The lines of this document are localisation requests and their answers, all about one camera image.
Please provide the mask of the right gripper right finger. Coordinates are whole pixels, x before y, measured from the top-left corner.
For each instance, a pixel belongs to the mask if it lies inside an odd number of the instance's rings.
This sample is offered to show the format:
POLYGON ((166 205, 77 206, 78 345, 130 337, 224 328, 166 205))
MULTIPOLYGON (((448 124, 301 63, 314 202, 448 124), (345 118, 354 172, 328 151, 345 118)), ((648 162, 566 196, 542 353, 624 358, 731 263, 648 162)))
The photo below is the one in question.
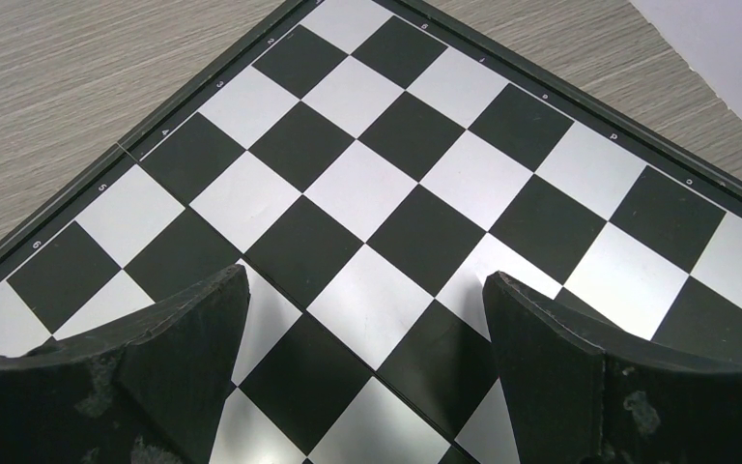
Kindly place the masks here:
POLYGON ((524 463, 742 463, 742 364, 681 352, 504 273, 482 300, 524 463))

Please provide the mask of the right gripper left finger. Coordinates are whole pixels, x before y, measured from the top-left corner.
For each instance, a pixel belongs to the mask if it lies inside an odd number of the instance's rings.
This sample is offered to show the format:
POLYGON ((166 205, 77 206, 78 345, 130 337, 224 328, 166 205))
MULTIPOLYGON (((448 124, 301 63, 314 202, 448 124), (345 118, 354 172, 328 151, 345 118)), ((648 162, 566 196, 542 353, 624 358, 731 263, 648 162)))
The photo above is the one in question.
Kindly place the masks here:
POLYGON ((249 310, 229 266, 132 314, 0 356, 0 463, 206 463, 249 310))

